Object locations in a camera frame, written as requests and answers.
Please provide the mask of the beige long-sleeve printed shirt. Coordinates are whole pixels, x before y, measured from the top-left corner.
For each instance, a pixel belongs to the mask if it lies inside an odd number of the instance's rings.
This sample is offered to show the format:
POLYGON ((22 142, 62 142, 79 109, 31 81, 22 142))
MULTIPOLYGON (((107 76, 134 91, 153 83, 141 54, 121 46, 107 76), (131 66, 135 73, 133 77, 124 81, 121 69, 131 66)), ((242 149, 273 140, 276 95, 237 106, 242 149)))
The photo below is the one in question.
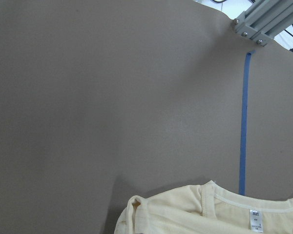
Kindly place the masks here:
POLYGON ((116 234, 293 234, 293 198, 270 201, 213 181, 129 199, 116 234))

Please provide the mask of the brown paper table cover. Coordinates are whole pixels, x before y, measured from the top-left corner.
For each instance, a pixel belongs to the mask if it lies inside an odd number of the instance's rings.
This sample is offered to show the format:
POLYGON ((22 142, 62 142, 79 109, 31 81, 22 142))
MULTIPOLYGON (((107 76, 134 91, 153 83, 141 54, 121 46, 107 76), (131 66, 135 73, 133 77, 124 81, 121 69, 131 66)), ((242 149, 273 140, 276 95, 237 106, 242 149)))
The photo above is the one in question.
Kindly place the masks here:
POLYGON ((111 234, 133 195, 293 197, 293 53, 191 0, 0 0, 0 234, 111 234))

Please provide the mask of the aluminium frame post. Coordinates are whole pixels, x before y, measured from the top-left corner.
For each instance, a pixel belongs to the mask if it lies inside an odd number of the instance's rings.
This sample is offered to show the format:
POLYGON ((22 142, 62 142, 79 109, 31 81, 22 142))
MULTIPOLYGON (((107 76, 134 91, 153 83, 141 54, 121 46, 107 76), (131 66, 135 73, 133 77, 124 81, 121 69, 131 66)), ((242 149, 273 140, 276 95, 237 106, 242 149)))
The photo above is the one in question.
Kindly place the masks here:
POLYGON ((293 0, 257 0, 233 20, 236 34, 265 46, 293 24, 293 0))

